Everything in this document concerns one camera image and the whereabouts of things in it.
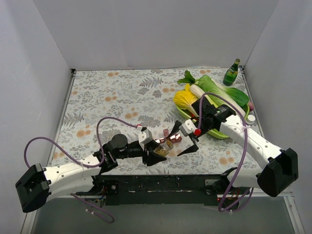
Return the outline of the red weekly pill organizer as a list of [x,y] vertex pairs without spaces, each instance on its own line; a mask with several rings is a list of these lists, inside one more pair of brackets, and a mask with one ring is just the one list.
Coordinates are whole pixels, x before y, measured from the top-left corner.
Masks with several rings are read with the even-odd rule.
[[163,137],[154,139],[154,142],[156,142],[157,144],[162,144],[166,141],[170,141],[172,144],[180,143],[182,141],[182,136],[180,134],[174,134],[172,136],[169,136],[169,130],[164,129]]

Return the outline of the clear pill bottle yellow pills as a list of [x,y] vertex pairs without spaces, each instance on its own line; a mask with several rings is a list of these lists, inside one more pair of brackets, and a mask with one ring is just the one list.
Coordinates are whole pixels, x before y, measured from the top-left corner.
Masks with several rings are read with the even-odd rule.
[[174,145],[169,141],[165,141],[158,145],[154,152],[160,156],[167,156],[167,154],[174,148]]

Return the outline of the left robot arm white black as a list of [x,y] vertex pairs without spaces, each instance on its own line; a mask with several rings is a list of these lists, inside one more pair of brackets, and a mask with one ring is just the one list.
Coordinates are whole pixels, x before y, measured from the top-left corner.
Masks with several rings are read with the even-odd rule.
[[166,157],[156,154],[159,146],[154,140],[139,134],[132,143],[123,134],[117,134],[103,148],[88,157],[60,166],[42,167],[34,164],[16,182],[22,211],[29,213],[42,207],[56,197],[90,192],[98,195],[104,184],[97,177],[117,167],[117,159],[141,157],[143,164],[153,166]]

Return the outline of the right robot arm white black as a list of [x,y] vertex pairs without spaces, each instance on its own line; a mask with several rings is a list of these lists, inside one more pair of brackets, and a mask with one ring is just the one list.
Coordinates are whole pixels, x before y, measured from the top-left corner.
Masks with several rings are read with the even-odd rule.
[[243,151],[249,153],[261,168],[231,168],[213,184],[215,190],[220,186],[223,192],[231,194],[238,187],[259,188],[267,195],[276,197],[298,179],[298,155],[293,149],[283,150],[267,141],[248,128],[245,120],[226,104],[216,108],[203,97],[192,106],[199,116],[184,123],[176,121],[169,134],[172,136],[181,131],[184,136],[191,138],[193,145],[183,154],[196,152],[199,137],[216,129],[243,147]]

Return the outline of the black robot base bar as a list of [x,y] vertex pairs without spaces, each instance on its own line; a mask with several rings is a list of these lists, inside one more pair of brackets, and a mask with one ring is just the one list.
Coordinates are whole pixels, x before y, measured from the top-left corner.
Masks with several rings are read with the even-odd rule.
[[97,175],[88,195],[105,204],[203,204],[217,206],[229,181],[222,175]]

